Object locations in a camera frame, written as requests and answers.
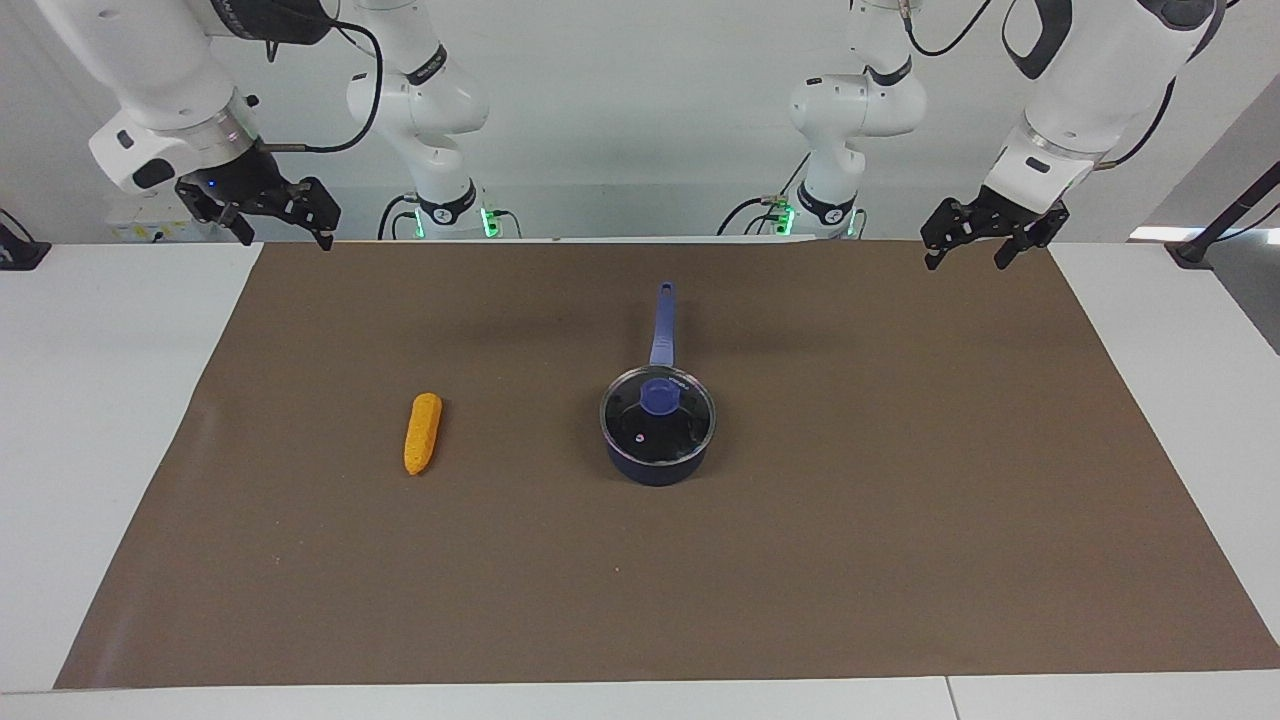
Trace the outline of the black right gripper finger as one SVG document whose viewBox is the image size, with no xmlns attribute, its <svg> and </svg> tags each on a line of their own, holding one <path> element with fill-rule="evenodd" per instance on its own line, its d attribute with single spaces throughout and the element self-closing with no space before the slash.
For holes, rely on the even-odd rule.
<svg viewBox="0 0 1280 720">
<path fill-rule="evenodd" d="M 340 206 L 317 177 L 305 177 L 288 186 L 288 223 L 307 231 L 329 252 L 340 222 Z"/>
<path fill-rule="evenodd" d="M 212 199 L 188 199 L 188 211 L 210 237 L 234 238 L 246 247 L 253 243 L 255 229 L 234 204 L 225 205 Z"/>
</svg>

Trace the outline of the yellow corn cob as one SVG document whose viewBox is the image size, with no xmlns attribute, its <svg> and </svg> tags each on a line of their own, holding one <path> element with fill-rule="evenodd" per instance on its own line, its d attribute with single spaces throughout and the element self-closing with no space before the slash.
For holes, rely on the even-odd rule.
<svg viewBox="0 0 1280 720">
<path fill-rule="evenodd" d="M 425 471 L 433 460 L 443 407 L 442 397 L 431 392 L 417 395 L 411 404 L 404 433 L 403 466 L 412 477 Z"/>
</svg>

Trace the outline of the glass lid with blue knob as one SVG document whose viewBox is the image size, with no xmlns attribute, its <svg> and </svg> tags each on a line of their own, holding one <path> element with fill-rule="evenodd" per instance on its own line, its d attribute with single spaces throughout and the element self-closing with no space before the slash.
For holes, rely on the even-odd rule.
<svg viewBox="0 0 1280 720">
<path fill-rule="evenodd" d="M 692 374 L 645 365 L 616 378 L 604 391 L 599 421 L 608 447 L 646 468 L 692 461 L 718 428 L 716 401 Z"/>
</svg>

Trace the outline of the white power strip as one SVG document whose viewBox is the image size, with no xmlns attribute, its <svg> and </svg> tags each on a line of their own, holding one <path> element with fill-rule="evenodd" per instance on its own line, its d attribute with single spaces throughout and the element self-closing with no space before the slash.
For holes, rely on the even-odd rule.
<svg viewBox="0 0 1280 720">
<path fill-rule="evenodd" d="M 209 240 L 207 228 L 192 219 L 184 208 L 164 204 L 111 208 L 104 223 L 119 242 L 184 243 Z"/>
</svg>

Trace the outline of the black stand leg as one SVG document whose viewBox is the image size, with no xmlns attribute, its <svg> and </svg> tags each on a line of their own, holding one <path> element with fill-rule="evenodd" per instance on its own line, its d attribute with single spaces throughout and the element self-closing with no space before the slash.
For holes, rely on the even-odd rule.
<svg viewBox="0 0 1280 720">
<path fill-rule="evenodd" d="M 1164 247 L 1181 269 L 1212 270 L 1213 266 L 1206 261 L 1208 250 L 1219 242 L 1231 240 L 1257 229 L 1276 210 L 1280 210 L 1277 200 L 1262 217 L 1249 225 L 1238 231 L 1231 228 L 1258 202 L 1265 200 L 1276 187 L 1280 187 L 1280 160 L 1276 160 L 1258 179 L 1256 179 L 1240 196 L 1229 204 L 1211 223 L 1198 234 L 1181 242 L 1165 243 Z"/>
</svg>

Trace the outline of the brown table mat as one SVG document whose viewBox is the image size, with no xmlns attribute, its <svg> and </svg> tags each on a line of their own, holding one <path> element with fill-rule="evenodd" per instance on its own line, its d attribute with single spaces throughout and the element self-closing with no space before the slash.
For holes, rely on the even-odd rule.
<svg viewBox="0 0 1280 720">
<path fill-rule="evenodd" d="M 718 428 L 646 487 L 598 407 L 666 281 Z M 1046 251 L 280 243 L 56 688 L 1271 667 Z"/>
</svg>

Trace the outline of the black clamp mount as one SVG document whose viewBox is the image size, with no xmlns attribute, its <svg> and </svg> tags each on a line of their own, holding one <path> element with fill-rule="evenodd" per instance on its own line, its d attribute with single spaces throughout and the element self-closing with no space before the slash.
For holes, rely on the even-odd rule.
<svg viewBox="0 0 1280 720">
<path fill-rule="evenodd" d="M 5 208 L 0 208 L 0 272 L 31 272 L 49 255 L 52 245 L 33 237 Z"/>
</svg>

